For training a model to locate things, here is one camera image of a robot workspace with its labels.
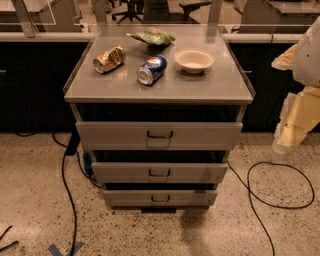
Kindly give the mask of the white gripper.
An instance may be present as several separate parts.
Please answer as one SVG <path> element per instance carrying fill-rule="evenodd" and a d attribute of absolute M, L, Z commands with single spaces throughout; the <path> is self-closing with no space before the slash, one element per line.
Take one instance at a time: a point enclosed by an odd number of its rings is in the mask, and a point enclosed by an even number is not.
<path fill-rule="evenodd" d="M 278 70 L 292 70 L 297 45 L 294 44 L 276 57 L 271 66 Z M 308 132 L 320 123 L 320 88 L 305 87 L 297 95 L 289 93 L 284 100 L 280 122 L 274 132 L 272 148 L 279 154 L 293 151 Z"/>

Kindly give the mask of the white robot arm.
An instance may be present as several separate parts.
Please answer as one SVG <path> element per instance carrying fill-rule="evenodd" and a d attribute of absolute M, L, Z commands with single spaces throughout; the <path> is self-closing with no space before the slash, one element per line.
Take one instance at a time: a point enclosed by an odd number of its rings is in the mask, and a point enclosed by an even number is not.
<path fill-rule="evenodd" d="M 284 100 L 272 148 L 287 154 L 297 148 L 320 123 L 320 17 L 302 38 L 273 60 L 278 70 L 291 70 L 304 89 Z"/>

